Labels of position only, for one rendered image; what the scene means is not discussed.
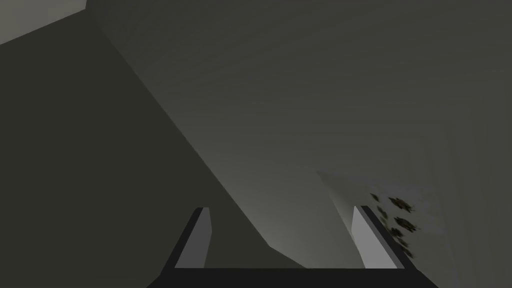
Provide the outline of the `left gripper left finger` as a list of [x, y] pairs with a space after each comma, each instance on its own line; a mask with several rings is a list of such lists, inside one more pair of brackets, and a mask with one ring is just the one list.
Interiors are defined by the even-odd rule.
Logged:
[[173, 269], [202, 269], [212, 237], [212, 222], [208, 207], [197, 207], [176, 242], [162, 273]]

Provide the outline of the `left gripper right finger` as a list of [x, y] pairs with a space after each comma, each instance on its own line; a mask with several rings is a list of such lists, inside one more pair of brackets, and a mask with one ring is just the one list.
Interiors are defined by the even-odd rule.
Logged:
[[355, 206], [351, 235], [366, 269], [416, 267], [368, 206]]

